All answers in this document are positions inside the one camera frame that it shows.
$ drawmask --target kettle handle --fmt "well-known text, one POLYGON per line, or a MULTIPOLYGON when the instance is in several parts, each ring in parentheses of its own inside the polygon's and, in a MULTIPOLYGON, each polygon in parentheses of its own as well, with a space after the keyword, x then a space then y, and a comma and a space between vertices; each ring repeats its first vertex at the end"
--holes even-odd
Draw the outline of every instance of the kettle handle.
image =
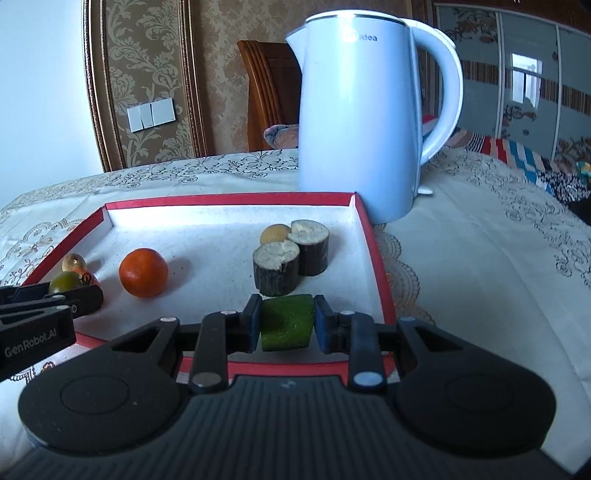
POLYGON ((451 38, 442 31, 417 20, 407 18, 401 18, 401 20, 411 29, 416 44, 435 57, 443 77, 441 114, 435 128, 423 143, 421 154, 421 165, 423 165, 443 147, 457 125, 464 98, 464 78, 456 46, 451 38))

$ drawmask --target white floral tablecloth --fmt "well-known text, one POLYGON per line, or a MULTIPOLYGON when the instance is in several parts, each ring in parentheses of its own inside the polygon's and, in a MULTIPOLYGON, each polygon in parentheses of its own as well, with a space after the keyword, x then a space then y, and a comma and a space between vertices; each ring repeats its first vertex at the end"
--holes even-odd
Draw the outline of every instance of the white floral tablecloth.
MULTIPOLYGON (((21 195, 0 210, 0 285, 20 284, 106 202, 293 191, 296 169, 297 150, 232 154, 21 195)), ((485 155, 445 150, 426 166, 422 183, 434 190, 431 197, 417 198, 405 218, 375 227, 398 315, 436 323, 545 378, 558 410, 544 450, 578 469, 591 456, 591 228, 485 155)), ((19 392, 62 360, 57 355, 0 384, 0 471, 30 448, 18 422, 19 392)))

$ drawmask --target light switch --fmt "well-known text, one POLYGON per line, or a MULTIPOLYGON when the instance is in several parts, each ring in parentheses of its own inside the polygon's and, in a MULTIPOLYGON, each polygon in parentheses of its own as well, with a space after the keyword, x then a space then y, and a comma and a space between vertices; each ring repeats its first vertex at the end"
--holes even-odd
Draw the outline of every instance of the light switch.
POLYGON ((129 119, 129 129, 132 132, 137 132, 144 128, 142 124, 142 115, 139 112, 139 105, 127 109, 127 118, 129 119))
POLYGON ((144 128, 149 128, 154 126, 154 120, 152 120, 152 109, 150 108, 149 103, 143 103, 139 106, 139 112, 142 115, 142 124, 144 128))
POLYGON ((168 122, 174 122, 176 120, 172 98, 158 100, 152 102, 150 105, 152 106, 152 119, 154 120, 154 125, 167 124, 168 122))

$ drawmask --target white kettle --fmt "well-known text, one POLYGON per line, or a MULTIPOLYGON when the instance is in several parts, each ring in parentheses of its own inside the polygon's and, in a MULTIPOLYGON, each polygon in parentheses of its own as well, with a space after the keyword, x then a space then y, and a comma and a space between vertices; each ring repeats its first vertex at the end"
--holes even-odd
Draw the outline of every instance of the white kettle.
POLYGON ((372 223, 406 215, 420 166, 444 145, 462 110, 451 39, 416 20, 364 10, 325 12, 290 33, 302 71, 299 182, 307 192, 358 192, 372 223), (417 46, 443 77, 437 125, 423 142, 417 46))

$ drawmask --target tray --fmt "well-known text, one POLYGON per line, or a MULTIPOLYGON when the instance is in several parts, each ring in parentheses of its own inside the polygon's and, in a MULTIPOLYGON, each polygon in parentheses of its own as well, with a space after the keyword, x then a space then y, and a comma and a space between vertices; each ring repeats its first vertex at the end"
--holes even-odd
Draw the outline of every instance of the tray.
MULTIPOLYGON (((161 316, 200 322, 219 310, 241 311, 257 293, 252 252, 272 223, 312 219, 330 229, 329 266, 302 278, 292 294, 322 294, 333 310, 356 310, 394 323, 384 266, 360 197, 353 193, 244 193, 151 198, 107 203, 62 240, 25 284, 49 281, 70 252, 82 255, 105 294, 100 311, 75 320, 77 343, 92 348, 161 316), (140 247, 168 262, 166 290, 153 299, 128 294, 119 264, 140 247)), ((343 374, 346 357, 324 355, 316 336, 288 352, 235 353, 230 374, 343 374)), ((181 372, 188 371, 185 359, 181 372)))

